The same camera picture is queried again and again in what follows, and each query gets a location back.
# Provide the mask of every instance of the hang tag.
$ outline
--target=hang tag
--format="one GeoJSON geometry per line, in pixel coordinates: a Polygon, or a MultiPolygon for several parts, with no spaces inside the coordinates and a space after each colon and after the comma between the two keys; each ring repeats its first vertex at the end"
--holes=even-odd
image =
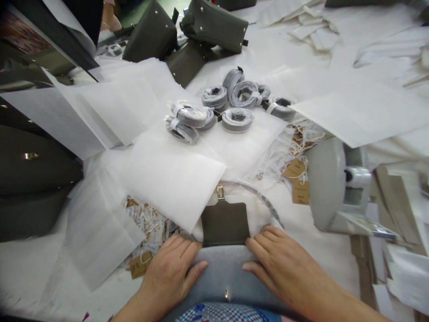
{"type": "Polygon", "coordinates": [[[283,173],[283,176],[294,182],[296,181],[305,171],[304,162],[299,159],[294,159],[291,164],[286,168],[286,171],[283,173]]]}
{"type": "Polygon", "coordinates": [[[146,252],[142,255],[142,261],[140,260],[140,256],[130,260],[130,271],[132,279],[136,279],[137,277],[143,276],[146,274],[147,268],[152,261],[152,254],[150,252],[146,252]]]}
{"type": "Polygon", "coordinates": [[[301,181],[295,180],[292,183],[292,202],[297,204],[310,204],[308,181],[302,184],[301,181]]]}

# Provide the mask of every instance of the plastic wrap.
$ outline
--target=plastic wrap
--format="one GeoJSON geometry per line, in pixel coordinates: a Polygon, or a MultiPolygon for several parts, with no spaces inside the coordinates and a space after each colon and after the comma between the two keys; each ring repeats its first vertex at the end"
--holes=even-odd
{"type": "MultiPolygon", "coordinates": [[[[254,237],[266,225],[274,225],[284,230],[278,213],[273,204],[260,191],[245,183],[244,181],[222,180],[219,185],[223,186],[225,200],[229,203],[246,204],[247,220],[250,236],[254,237]]],[[[213,192],[207,206],[213,206],[218,202],[216,191],[213,192]]],[[[192,231],[192,236],[199,242],[203,241],[202,221],[198,221],[192,231]]]]}
{"type": "Polygon", "coordinates": [[[231,133],[246,132],[252,121],[253,112],[241,107],[233,107],[222,114],[222,126],[231,133]]]}
{"type": "Polygon", "coordinates": [[[231,69],[224,77],[222,85],[227,89],[229,101],[231,101],[232,90],[241,81],[244,81],[244,73],[242,69],[231,69]]]}
{"type": "Polygon", "coordinates": [[[296,111],[289,107],[295,103],[296,101],[291,98],[273,97],[263,105],[263,108],[268,114],[287,121],[291,120],[296,114],[296,111]]]}
{"type": "Polygon", "coordinates": [[[196,128],[205,126],[207,113],[203,110],[202,106],[191,104],[185,100],[175,103],[167,102],[167,105],[180,123],[196,128]]]}
{"type": "Polygon", "coordinates": [[[355,189],[363,189],[371,184],[371,172],[367,168],[347,166],[345,172],[345,186],[355,189]]]}
{"type": "Polygon", "coordinates": [[[161,120],[136,140],[121,177],[137,202],[148,203],[191,232],[225,171],[218,159],[203,140],[195,145],[175,140],[161,120]]]}
{"type": "Polygon", "coordinates": [[[211,129],[216,124],[216,117],[212,107],[205,107],[207,112],[206,124],[204,127],[199,128],[199,131],[207,131],[211,129]]]}
{"type": "Polygon", "coordinates": [[[252,108],[268,100],[270,93],[270,89],[265,85],[242,81],[232,90],[229,103],[232,107],[252,108]]]}
{"type": "Polygon", "coordinates": [[[274,140],[253,167],[247,173],[245,180],[259,191],[266,191],[275,183],[281,181],[285,164],[292,161],[293,157],[289,152],[290,145],[294,137],[295,129],[287,127],[274,140]]]}
{"type": "Polygon", "coordinates": [[[223,112],[227,102],[227,89],[223,86],[211,86],[204,91],[201,102],[204,106],[213,107],[215,110],[223,112]]]}
{"type": "Polygon", "coordinates": [[[191,145],[194,145],[197,141],[198,132],[192,127],[182,124],[179,119],[167,116],[165,122],[165,128],[176,139],[191,145]]]}

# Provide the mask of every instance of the white tissue paper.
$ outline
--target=white tissue paper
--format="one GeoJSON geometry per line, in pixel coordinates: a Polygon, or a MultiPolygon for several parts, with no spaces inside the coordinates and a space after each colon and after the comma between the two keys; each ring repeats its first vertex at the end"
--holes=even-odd
{"type": "Polygon", "coordinates": [[[81,160],[105,149],[57,88],[2,93],[0,96],[81,160]]]}
{"type": "Polygon", "coordinates": [[[421,25],[421,21],[415,21],[411,9],[404,4],[324,8],[322,17],[337,28],[346,46],[366,46],[421,25]]]}
{"type": "Polygon", "coordinates": [[[121,144],[119,138],[113,133],[106,122],[97,114],[93,107],[80,96],[80,92],[84,90],[86,86],[76,87],[63,85],[45,69],[43,69],[43,71],[106,149],[121,144]]]}
{"type": "Polygon", "coordinates": [[[200,140],[192,146],[176,140],[161,120],[136,140],[124,186],[134,199],[191,232],[226,168],[214,155],[200,140]]]}
{"type": "Polygon", "coordinates": [[[165,111],[157,110],[158,99],[141,77],[87,85],[80,94],[124,145],[165,115],[165,111]]]}
{"type": "Polygon", "coordinates": [[[295,99],[298,103],[291,108],[351,147],[429,123],[429,111],[421,98],[350,68],[295,68],[268,76],[263,82],[272,95],[295,99]]]}
{"type": "Polygon", "coordinates": [[[227,170],[223,179],[243,178],[287,125],[263,109],[253,109],[253,113],[252,125],[244,133],[227,132],[220,123],[200,133],[201,138],[225,161],[227,170]]]}
{"type": "Polygon", "coordinates": [[[260,27],[267,27],[280,20],[288,20],[303,13],[303,6],[311,6],[319,0],[276,0],[269,7],[259,14],[257,24],[260,27]]]}
{"type": "Polygon", "coordinates": [[[145,239],[126,213],[126,196],[108,170],[98,169],[70,202],[65,246],[91,291],[145,239]]]}
{"type": "Polygon", "coordinates": [[[404,247],[386,244],[384,249],[392,279],[387,288],[402,303],[429,315],[429,258],[404,247]]]}

